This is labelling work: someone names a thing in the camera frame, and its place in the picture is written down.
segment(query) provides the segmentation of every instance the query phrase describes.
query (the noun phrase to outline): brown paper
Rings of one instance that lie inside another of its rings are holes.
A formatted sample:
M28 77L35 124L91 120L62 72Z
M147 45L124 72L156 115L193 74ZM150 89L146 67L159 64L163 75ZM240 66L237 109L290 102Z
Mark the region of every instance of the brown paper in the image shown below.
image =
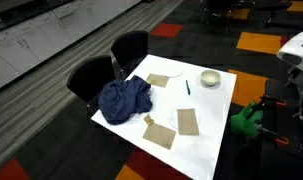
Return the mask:
M171 149L176 132L164 126L153 123L148 126L143 138L164 148Z
M168 80L169 78L166 76L149 74L146 82L155 86L165 87L167 85Z
M194 109L178 109L179 134L199 135Z
M151 124L153 124L154 120L151 119L150 114L148 114L146 117L143 118L144 121L148 124L148 126L150 126Z

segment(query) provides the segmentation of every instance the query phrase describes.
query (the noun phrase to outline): small bowl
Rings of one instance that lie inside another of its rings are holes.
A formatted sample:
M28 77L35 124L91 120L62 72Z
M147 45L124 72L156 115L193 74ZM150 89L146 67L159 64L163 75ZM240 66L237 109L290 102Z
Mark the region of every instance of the small bowl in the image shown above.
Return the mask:
M207 86L216 85L220 79L220 74L213 70L205 70L201 74L201 82Z

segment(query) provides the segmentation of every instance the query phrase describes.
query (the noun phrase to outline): crumpled blue towel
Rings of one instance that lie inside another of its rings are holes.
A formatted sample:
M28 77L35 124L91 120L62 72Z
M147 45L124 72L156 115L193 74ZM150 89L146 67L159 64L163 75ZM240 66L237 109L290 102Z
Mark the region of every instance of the crumpled blue towel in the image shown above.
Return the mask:
M103 87L98 100L99 108L108 123L124 123L133 113L150 111L152 102L148 94L151 85L139 76L130 80L114 80Z

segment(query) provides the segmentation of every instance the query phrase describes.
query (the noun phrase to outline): white tabletop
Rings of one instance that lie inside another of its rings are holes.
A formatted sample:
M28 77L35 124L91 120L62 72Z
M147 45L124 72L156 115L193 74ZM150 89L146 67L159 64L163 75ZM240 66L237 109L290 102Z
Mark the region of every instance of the white tabletop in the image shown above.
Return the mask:
M99 110L92 120L192 179L213 179L236 75L218 71L221 83L205 88L200 83L200 75L208 68L148 55L127 79L137 75L146 80L150 73L162 74L170 69L181 69L184 72L176 78L170 78L165 88L152 85L150 96L153 107L150 112L135 114L121 125L110 125ZM186 80L191 89L190 96ZM170 124L172 111L179 105L196 107L200 115L199 136L180 135ZM177 132L170 150L142 137L147 128L143 118L147 114L155 123Z

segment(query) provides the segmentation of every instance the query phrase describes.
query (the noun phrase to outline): pen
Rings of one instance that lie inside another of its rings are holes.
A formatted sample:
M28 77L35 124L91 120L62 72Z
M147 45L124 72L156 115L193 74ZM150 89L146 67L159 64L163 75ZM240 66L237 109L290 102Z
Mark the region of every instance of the pen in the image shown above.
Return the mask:
M190 91L190 87L189 87L188 80L185 80L185 83L187 84L187 90L188 90L188 94L190 95L190 94L191 94L191 91Z

